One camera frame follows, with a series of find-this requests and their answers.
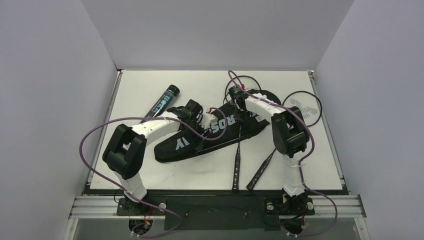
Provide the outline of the black racket bag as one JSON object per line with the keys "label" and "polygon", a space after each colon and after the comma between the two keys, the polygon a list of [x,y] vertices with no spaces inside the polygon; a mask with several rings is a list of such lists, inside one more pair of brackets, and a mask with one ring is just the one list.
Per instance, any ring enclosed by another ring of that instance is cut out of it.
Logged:
{"label": "black racket bag", "polygon": [[225,103],[219,109],[226,118],[223,118],[220,113],[214,113],[217,122],[209,127],[206,137],[216,138],[223,134],[222,137],[208,141],[199,138],[190,130],[179,131],[154,146],[155,160],[160,163],[170,163],[214,152],[239,141],[252,138],[269,125],[268,121],[255,113],[250,113],[246,122],[240,124],[234,116],[235,108],[229,103]]}

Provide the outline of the black shuttlecock tube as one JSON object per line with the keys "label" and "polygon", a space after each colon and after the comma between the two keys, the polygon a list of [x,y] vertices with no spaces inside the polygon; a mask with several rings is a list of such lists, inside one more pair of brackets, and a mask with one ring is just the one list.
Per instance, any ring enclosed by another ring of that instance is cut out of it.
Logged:
{"label": "black shuttlecock tube", "polygon": [[153,118],[161,115],[174,103],[180,92],[176,85],[170,84],[144,117]]}

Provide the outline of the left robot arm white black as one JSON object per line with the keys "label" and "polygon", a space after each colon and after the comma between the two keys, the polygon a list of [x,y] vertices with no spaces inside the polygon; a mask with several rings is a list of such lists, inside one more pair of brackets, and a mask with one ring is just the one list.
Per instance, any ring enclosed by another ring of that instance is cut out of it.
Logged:
{"label": "left robot arm white black", "polygon": [[210,134],[207,128],[215,120],[215,116],[203,114],[203,107],[190,99],[185,106],[171,107],[161,115],[148,117],[145,122],[116,127],[102,160],[124,187],[128,208],[136,215],[149,210],[148,192],[139,173],[147,146],[167,134],[184,132],[188,133],[186,141],[189,145],[201,150],[204,138]]}

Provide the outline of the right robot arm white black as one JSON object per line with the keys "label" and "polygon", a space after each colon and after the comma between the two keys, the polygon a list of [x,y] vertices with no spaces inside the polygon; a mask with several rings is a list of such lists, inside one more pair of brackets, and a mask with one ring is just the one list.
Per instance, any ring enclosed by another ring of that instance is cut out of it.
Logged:
{"label": "right robot arm white black", "polygon": [[[283,209],[290,215],[306,212],[308,188],[305,185],[302,164],[314,151],[315,142],[304,123],[301,111],[298,107],[287,108],[277,104],[257,90],[250,93],[238,85],[231,87],[228,92],[236,108],[237,120],[242,120],[246,113],[250,112],[270,123],[274,148],[287,156],[283,167]],[[300,160],[294,161],[294,155],[305,152],[310,140],[311,150]]]}

